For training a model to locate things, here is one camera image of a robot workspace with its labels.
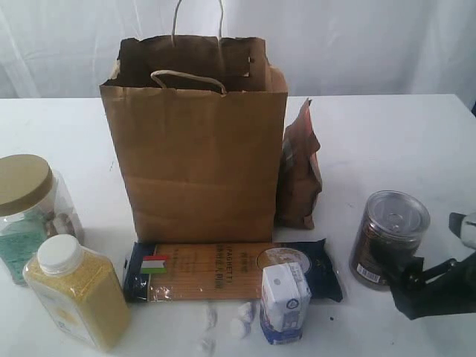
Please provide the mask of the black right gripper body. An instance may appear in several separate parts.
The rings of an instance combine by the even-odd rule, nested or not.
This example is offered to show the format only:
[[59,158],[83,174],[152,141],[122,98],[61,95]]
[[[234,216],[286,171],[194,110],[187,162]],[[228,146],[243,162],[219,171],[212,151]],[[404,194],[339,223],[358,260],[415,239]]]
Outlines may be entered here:
[[423,269],[424,286],[413,297],[394,297],[396,308],[410,320],[475,312],[475,255],[454,258]]

